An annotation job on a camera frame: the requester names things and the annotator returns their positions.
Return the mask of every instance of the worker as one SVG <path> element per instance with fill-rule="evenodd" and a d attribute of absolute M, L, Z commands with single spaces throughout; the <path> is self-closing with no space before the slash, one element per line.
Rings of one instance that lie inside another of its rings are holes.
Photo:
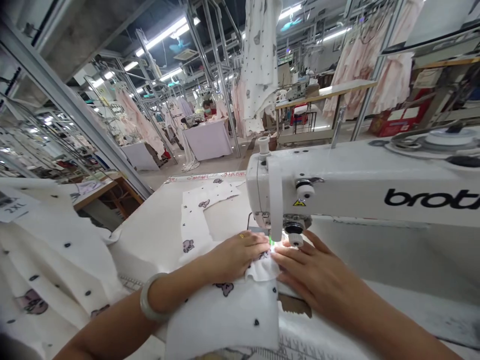
<path fill-rule="evenodd" d="M 307 230 L 303 234 L 313 245 L 305 242 L 297 249 L 284 242 L 271 257 L 283 269 L 278 280 L 301 295 L 313 311 L 369 344 L 382 359 L 460 359 L 371 290 L 316 235 Z M 148 303 L 157 313 L 171 314 L 201 288 L 240 278 L 268 249 L 269 238 L 263 234 L 235 235 L 155 280 Z M 137 291 L 94 318 L 54 360 L 120 360 L 135 352 L 161 325 L 144 315 L 140 295 Z"/>
<path fill-rule="evenodd" d="M 217 109 L 213 107 L 213 103 L 212 99 L 203 102 L 203 111 L 206 119 L 210 119 L 213 115 L 217 114 Z"/>

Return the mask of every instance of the white sewing machine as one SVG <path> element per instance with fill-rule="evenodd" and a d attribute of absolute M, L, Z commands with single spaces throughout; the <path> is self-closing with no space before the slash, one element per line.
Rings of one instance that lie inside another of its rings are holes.
<path fill-rule="evenodd" d="M 480 127 L 458 130 L 275 152 L 261 138 L 246 176 L 254 218 L 297 245 L 311 215 L 479 227 L 480 159 L 467 155 Z"/>

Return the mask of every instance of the paper tag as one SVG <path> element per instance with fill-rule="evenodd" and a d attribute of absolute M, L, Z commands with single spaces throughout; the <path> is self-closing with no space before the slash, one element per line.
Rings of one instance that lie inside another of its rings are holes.
<path fill-rule="evenodd" d="M 0 187 L 0 222 L 11 223 L 28 214 L 40 201 L 15 190 L 12 187 Z"/>

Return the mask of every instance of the cardboard box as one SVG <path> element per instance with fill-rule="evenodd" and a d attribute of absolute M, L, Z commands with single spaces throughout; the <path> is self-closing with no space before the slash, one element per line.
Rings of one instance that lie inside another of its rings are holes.
<path fill-rule="evenodd" d="M 391 137 L 412 129 L 418 122 L 420 107 L 390 111 L 377 115 L 370 124 L 368 131 L 379 138 Z"/>

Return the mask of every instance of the ceiling light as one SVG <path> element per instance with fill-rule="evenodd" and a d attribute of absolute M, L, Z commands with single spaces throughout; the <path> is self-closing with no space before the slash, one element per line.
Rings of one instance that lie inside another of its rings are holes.
<path fill-rule="evenodd" d="M 193 23 L 195 25 L 200 24 L 200 19 L 198 17 L 195 17 L 193 19 Z M 179 28 L 177 31 L 175 31 L 173 34 L 170 35 L 172 39 L 178 39 L 180 35 L 186 33 L 187 31 L 190 30 L 190 27 L 188 24 L 183 25 L 181 28 Z"/>
<path fill-rule="evenodd" d="M 155 45 L 157 45 L 159 42 L 161 42 L 163 39 L 166 39 L 170 35 L 177 33 L 182 27 L 187 24 L 187 19 L 185 17 L 182 17 L 180 20 L 175 22 L 172 26 L 167 28 L 165 31 L 162 31 L 160 34 L 158 34 L 156 37 L 154 37 L 152 40 L 147 42 L 145 44 L 145 47 L 147 50 L 153 48 Z M 142 48 L 138 49 L 135 53 L 138 57 L 141 57 L 144 54 L 144 50 Z"/>
<path fill-rule="evenodd" d="M 278 17 L 278 20 L 284 19 L 286 17 L 289 17 L 290 15 L 296 13 L 297 11 L 302 9 L 302 4 L 298 4 L 296 6 L 293 6 L 285 11 L 283 11 L 280 16 Z"/>
<path fill-rule="evenodd" d="M 99 78 L 97 81 L 95 81 L 93 83 L 93 87 L 96 89 L 98 88 L 100 85 L 102 85 L 104 83 L 104 80 L 102 78 Z"/>
<path fill-rule="evenodd" d="M 127 66 L 125 66 L 124 70 L 127 72 L 127 71 L 130 71 L 132 70 L 134 67 L 136 67 L 139 63 L 136 62 L 136 61 L 132 61 L 131 63 L 129 63 Z"/>
<path fill-rule="evenodd" d="M 160 81 L 165 81 L 175 75 L 178 75 L 182 72 L 183 70 L 179 67 L 175 70 L 173 70 L 172 72 L 169 72 L 168 74 L 166 74 L 165 76 L 162 76 L 162 78 L 160 79 Z"/>
<path fill-rule="evenodd" d="M 340 30 L 338 32 L 335 32 L 333 33 L 332 35 L 328 35 L 327 37 L 323 38 L 323 41 L 328 41 L 328 40 L 331 40 L 331 39 L 334 39 L 336 37 L 339 37 L 340 35 L 343 35 L 345 34 L 346 32 L 349 32 L 352 28 L 349 27 L 349 28 L 346 28 L 346 29 L 343 29 L 343 30 Z"/>

